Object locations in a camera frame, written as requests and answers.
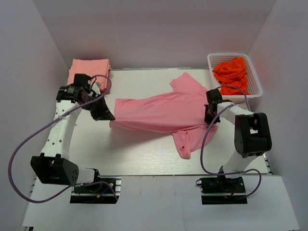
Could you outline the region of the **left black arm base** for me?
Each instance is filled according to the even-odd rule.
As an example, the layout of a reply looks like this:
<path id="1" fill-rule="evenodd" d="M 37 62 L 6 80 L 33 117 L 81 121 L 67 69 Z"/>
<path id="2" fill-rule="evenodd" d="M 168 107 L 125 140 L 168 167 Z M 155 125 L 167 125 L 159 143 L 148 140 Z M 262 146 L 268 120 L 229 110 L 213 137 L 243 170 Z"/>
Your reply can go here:
<path id="1" fill-rule="evenodd" d="M 76 186 L 72 189 L 70 196 L 71 204 L 108 204 L 117 203 L 120 197 L 121 177 L 99 176 L 97 181 L 104 181 L 91 186 Z"/>

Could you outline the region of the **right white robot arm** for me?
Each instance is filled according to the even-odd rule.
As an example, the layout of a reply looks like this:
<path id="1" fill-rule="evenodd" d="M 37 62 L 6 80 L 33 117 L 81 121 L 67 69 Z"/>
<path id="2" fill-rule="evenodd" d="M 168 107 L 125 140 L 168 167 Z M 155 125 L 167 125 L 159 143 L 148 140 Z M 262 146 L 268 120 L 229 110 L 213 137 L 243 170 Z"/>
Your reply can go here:
<path id="1" fill-rule="evenodd" d="M 222 176 L 218 178 L 218 188 L 223 192 L 230 191 L 235 186 L 233 178 L 252 171 L 246 169 L 257 157 L 262 156 L 272 148 L 268 119 L 265 113 L 253 113 L 245 110 L 230 100 L 224 100 L 219 88 L 206 92 L 208 104 L 205 105 L 205 123 L 208 124 L 200 153 L 201 167 L 209 175 Z M 235 151 L 219 173 L 212 173 L 203 164 L 203 150 L 207 136 L 220 118 L 234 124 Z"/>

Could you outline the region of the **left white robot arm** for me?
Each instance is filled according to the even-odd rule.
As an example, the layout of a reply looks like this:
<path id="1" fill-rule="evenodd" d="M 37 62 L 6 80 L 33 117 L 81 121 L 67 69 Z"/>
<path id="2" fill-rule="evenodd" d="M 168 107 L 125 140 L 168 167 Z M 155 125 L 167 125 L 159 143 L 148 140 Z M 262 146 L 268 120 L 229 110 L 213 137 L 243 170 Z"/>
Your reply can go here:
<path id="1" fill-rule="evenodd" d="M 47 141 L 40 155 L 33 156 L 30 165 L 41 183 L 55 185 L 85 184 L 91 192 L 102 186 L 98 170 L 80 168 L 69 160 L 69 149 L 76 127 L 77 118 L 82 110 L 90 112 L 95 121 L 113 121 L 103 93 L 100 92 L 98 79 L 110 78 L 105 75 L 75 74 L 72 84 L 62 86 L 56 96 L 55 123 L 52 124 Z"/>

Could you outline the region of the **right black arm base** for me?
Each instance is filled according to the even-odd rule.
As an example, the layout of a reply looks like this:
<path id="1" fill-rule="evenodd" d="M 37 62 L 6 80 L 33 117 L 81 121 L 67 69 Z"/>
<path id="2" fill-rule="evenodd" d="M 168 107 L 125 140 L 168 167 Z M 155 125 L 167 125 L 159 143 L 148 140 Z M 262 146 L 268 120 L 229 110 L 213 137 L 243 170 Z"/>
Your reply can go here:
<path id="1" fill-rule="evenodd" d="M 246 190 L 242 177 L 225 176 L 200 178 L 196 185 L 201 188 L 202 205 L 247 204 Z"/>

